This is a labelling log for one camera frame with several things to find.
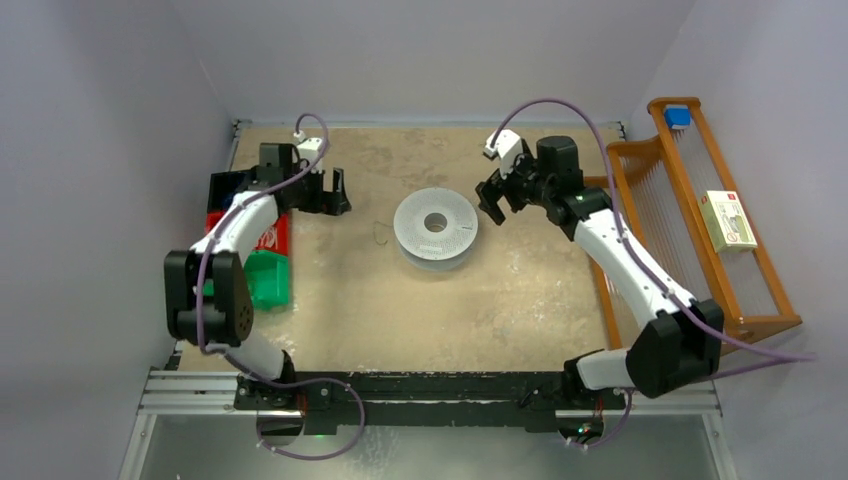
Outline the white cardboard box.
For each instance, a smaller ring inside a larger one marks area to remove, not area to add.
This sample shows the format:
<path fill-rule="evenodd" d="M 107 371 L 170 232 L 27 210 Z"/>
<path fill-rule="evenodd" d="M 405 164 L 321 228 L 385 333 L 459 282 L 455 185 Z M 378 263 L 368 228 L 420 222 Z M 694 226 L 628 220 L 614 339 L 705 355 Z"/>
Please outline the white cardboard box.
<path fill-rule="evenodd" d="M 707 190 L 699 207 L 716 253 L 740 253 L 758 247 L 753 227 L 736 191 Z"/>

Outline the red bin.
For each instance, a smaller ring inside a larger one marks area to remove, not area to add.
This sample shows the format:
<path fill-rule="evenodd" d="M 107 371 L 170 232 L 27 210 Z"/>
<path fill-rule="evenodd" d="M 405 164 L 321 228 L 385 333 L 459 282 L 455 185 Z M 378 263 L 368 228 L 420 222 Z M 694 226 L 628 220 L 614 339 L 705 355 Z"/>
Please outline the red bin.
<path fill-rule="evenodd" d="M 225 212 L 212 211 L 206 213 L 204 232 L 209 233 L 216 224 L 224 216 Z M 290 218 L 288 214 L 284 214 L 269 227 L 259 238 L 254 248 L 255 251 L 270 251 L 277 255 L 287 257 L 289 255 L 289 240 L 290 240 Z"/>

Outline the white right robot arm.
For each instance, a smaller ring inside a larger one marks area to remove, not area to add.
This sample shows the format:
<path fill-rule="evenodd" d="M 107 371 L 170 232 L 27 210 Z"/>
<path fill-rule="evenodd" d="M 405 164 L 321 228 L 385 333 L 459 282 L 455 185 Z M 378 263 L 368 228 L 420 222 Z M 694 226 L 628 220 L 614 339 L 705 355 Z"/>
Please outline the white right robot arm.
<path fill-rule="evenodd" d="M 657 398 L 717 372 L 721 342 L 702 328 L 722 330 L 723 310 L 673 280 L 615 212 L 610 195 L 585 182 L 571 137 L 547 136 L 531 149 L 521 136 L 504 130 L 490 135 L 483 154 L 499 166 L 475 188 L 480 209 L 502 224 L 500 200 L 513 212 L 542 208 L 602 269 L 640 327 L 628 348 L 565 362 L 561 392 L 569 404 L 584 407 L 610 388 Z"/>

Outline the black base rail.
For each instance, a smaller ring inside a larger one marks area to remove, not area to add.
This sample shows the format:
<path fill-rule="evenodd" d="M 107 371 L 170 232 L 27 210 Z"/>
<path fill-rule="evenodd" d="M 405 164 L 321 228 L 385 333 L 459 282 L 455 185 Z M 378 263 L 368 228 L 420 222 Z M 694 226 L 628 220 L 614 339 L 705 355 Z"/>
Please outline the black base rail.
<path fill-rule="evenodd" d="M 309 435 L 340 426 L 515 427 L 530 433 L 568 429 L 569 418 L 621 410 L 611 389 L 579 393 L 557 371 L 300 371 L 272 387 L 237 378 L 234 407 L 268 418 L 300 413 Z"/>

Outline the wooden rack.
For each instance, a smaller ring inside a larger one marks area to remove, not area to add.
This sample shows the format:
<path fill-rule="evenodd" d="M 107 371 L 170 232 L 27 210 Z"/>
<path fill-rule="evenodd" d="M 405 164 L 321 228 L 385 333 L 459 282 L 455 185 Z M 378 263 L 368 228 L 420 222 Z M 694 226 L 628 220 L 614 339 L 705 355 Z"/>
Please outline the wooden rack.
<path fill-rule="evenodd" d="M 692 125 L 670 130 L 663 110 L 687 106 Z M 726 333 L 755 343 L 802 323 L 763 239 L 740 253 L 716 253 L 700 207 L 707 190 L 738 191 L 696 97 L 659 97 L 647 111 L 657 129 L 647 140 L 608 145 L 617 196 L 642 245 L 674 279 L 724 311 Z"/>

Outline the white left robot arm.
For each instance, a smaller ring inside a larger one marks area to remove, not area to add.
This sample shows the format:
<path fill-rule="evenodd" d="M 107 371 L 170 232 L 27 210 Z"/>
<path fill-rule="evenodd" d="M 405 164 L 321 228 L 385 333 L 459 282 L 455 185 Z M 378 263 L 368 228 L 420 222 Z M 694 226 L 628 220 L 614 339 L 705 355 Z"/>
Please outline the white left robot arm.
<path fill-rule="evenodd" d="M 263 143 L 249 169 L 217 173 L 210 200 L 222 211 L 216 224 L 191 247 L 164 258 L 166 326 L 170 335 L 202 355 L 226 358 L 253 381 L 272 408 L 297 399 L 291 356 L 254 332 L 254 304 L 245 272 L 261 237 L 291 210 L 339 216 L 351 209 L 344 172 L 332 172 L 325 190 L 326 139 Z"/>

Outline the white perforated spool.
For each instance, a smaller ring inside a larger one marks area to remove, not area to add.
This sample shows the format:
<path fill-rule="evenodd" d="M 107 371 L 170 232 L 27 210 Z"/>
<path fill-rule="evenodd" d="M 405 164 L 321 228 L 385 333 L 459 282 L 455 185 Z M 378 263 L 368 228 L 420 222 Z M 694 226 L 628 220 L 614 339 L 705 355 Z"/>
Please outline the white perforated spool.
<path fill-rule="evenodd" d="M 400 202 L 392 228 L 396 244 L 409 263 L 422 270 L 444 272 L 459 268 L 470 256 L 479 220 L 465 196 L 430 187 Z"/>

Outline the green bin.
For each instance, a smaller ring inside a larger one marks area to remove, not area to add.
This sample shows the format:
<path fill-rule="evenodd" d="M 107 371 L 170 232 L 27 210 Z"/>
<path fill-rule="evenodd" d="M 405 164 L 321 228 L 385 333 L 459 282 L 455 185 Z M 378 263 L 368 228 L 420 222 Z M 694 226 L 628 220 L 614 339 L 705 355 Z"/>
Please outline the green bin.
<path fill-rule="evenodd" d="M 188 276 L 192 294 L 202 291 L 203 303 L 222 312 L 238 312 L 250 301 L 253 310 L 268 311 L 290 302 L 289 260 L 270 251 L 252 251 L 246 260 L 238 252 L 209 255 L 202 284 L 199 273 Z"/>

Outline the blue block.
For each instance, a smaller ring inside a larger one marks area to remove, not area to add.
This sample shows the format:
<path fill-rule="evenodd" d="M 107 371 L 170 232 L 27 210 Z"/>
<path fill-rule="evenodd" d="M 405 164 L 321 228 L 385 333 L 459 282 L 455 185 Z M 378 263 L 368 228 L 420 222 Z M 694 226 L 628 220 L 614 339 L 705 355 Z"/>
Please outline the blue block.
<path fill-rule="evenodd" d="M 686 130 L 692 125 L 692 115 L 687 106 L 669 105 L 663 110 L 663 118 L 670 130 Z"/>

